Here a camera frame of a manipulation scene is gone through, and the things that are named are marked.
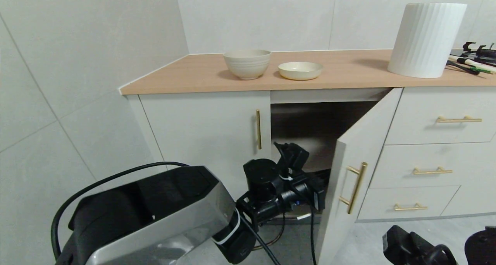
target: shallow cream dish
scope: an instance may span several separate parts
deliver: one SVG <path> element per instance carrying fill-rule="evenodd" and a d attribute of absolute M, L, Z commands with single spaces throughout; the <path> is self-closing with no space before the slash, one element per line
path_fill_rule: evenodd
<path fill-rule="evenodd" d="M 317 78 L 323 68 L 316 62 L 285 62 L 279 65 L 279 74 L 291 80 L 311 80 Z"/>

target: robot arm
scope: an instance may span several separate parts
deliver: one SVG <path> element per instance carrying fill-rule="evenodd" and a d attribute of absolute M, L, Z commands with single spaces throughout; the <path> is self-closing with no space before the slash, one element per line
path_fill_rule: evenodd
<path fill-rule="evenodd" d="M 62 212 L 102 182 L 76 193 L 53 219 L 56 265 L 173 264 L 211 237 L 230 263 L 241 262 L 255 246 L 259 225 L 303 203 L 324 209 L 330 171 L 303 173 L 308 152 L 293 143 L 276 146 L 277 164 L 257 159 L 243 166 L 248 191 L 236 202 L 203 166 L 175 168 L 87 196 L 74 211 L 72 235 L 59 254 Z"/>

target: open cabinet door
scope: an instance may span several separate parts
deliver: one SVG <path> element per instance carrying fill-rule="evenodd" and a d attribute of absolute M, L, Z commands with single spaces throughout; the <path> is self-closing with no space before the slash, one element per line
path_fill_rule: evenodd
<path fill-rule="evenodd" d="M 358 217 L 401 92 L 392 89 L 337 140 L 317 235 L 319 265 L 332 262 Z"/>

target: wooden countertop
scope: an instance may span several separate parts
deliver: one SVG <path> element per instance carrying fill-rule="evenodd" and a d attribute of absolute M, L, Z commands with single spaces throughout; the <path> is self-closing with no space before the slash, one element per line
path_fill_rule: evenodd
<path fill-rule="evenodd" d="M 496 76 L 474 76 L 447 67 L 440 78 L 422 79 L 387 71 L 392 50 L 272 53 L 265 74 L 254 80 L 232 75 L 222 54 L 188 55 L 121 88 L 123 95 L 295 89 L 342 89 L 411 86 L 496 86 Z M 309 81 L 282 78 L 283 62 L 318 62 L 322 74 Z"/>

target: black cable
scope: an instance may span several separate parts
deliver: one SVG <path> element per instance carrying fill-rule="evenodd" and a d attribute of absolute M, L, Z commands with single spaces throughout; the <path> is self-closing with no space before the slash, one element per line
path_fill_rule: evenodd
<path fill-rule="evenodd" d="M 457 265 L 455 257 L 453 256 L 452 252 L 450 249 L 445 246 L 444 244 L 438 244 L 435 246 L 432 250 L 427 253 L 427 255 L 424 256 L 424 262 L 427 265 L 433 264 L 434 260 L 444 251 L 446 254 L 446 257 L 448 258 L 448 261 L 451 265 Z"/>
<path fill-rule="evenodd" d="M 94 182 L 93 184 L 90 184 L 89 186 L 81 189 L 80 191 L 76 192 L 74 195 L 72 195 L 71 197 L 69 197 L 69 199 L 67 199 L 62 204 L 62 206 L 60 206 L 59 210 L 57 210 L 57 212 L 55 213 L 55 217 L 53 217 L 53 221 L 52 221 L 52 228 L 50 229 L 50 236 L 51 236 L 51 239 L 52 239 L 52 251 L 53 251 L 53 256 L 55 256 L 55 260 L 57 260 L 57 258 L 59 258 L 59 256 L 60 256 L 60 244 L 59 244 L 59 222 L 60 222 L 60 217 L 62 217 L 62 214 L 64 213 L 64 210 L 74 200 L 78 199 L 81 195 L 83 195 L 86 192 L 88 192 L 88 191 L 96 188 L 97 186 L 100 186 L 101 184 L 104 184 L 105 182 L 109 182 L 111 180 L 114 180 L 116 178 L 122 177 L 124 175 L 127 175 L 129 173 L 132 173 L 132 172 L 135 172 L 135 171 L 138 171 L 138 170 L 142 170 L 142 169 L 149 168 L 149 167 L 154 167 L 154 166 L 160 166 L 160 165 L 176 165 L 176 166 L 181 166 L 181 167 L 189 166 L 189 165 L 184 164 L 184 163 L 173 162 L 173 161 L 160 161 L 160 162 L 154 162 L 154 163 L 149 163 L 149 164 L 141 165 L 141 166 L 138 166 L 138 167 L 135 167 L 135 168 L 131 168 L 131 169 L 128 169 L 126 171 L 117 173 L 117 174 L 112 175 L 110 177 L 107 177 L 107 178 L 105 178 L 103 180 L 99 180 L 97 182 Z"/>
<path fill-rule="evenodd" d="M 315 245 L 313 244 L 313 217 L 315 217 L 315 212 L 313 210 L 313 207 L 310 206 L 310 211 L 312 212 L 312 215 L 310 216 L 310 247 L 312 248 L 312 260 L 313 260 L 313 265 L 317 265 L 317 259 L 315 258 Z"/>
<path fill-rule="evenodd" d="M 313 205 L 310 201 L 308 201 L 308 199 L 303 196 L 303 194 L 300 193 L 300 191 L 298 191 L 296 189 L 296 187 L 292 184 L 292 182 L 289 182 L 289 187 L 291 188 L 291 190 L 297 194 L 299 197 L 303 198 L 303 200 L 305 200 L 307 202 L 307 204 L 310 206 L 310 248 L 312 249 L 312 260 L 313 260 L 313 265 L 317 265 L 317 259 L 315 258 L 315 245 L 313 243 L 313 220 L 314 220 L 314 217 L 315 217 L 315 211 L 313 210 Z"/>
<path fill-rule="evenodd" d="M 281 227 L 281 230 L 278 233 L 278 235 L 273 240 L 271 240 L 271 242 L 268 242 L 267 243 L 268 246 L 271 246 L 271 245 L 275 244 L 282 237 L 282 234 L 284 233 L 285 224 L 286 224 L 286 215 L 284 213 L 282 213 L 282 227 Z M 254 247 L 252 249 L 252 251 L 258 251 L 258 250 L 261 250 L 261 249 L 263 249 L 262 246 L 256 246 L 256 247 Z"/>
<path fill-rule="evenodd" d="M 269 247 L 267 247 L 267 244 L 265 244 L 265 242 L 262 240 L 262 238 L 260 238 L 260 235 L 252 228 L 251 224 L 245 219 L 245 216 L 241 215 L 239 217 L 241 219 L 241 222 L 243 222 L 246 225 L 246 227 L 248 227 L 248 229 L 251 231 L 251 233 L 253 233 L 253 235 L 255 235 L 255 238 L 260 243 L 260 245 L 263 247 L 263 249 L 267 252 L 267 254 L 270 257 L 270 259 L 272 260 L 272 262 L 275 265 L 281 265 L 279 263 L 279 261 L 277 260 L 277 258 L 272 253 L 272 251 L 269 249 Z"/>

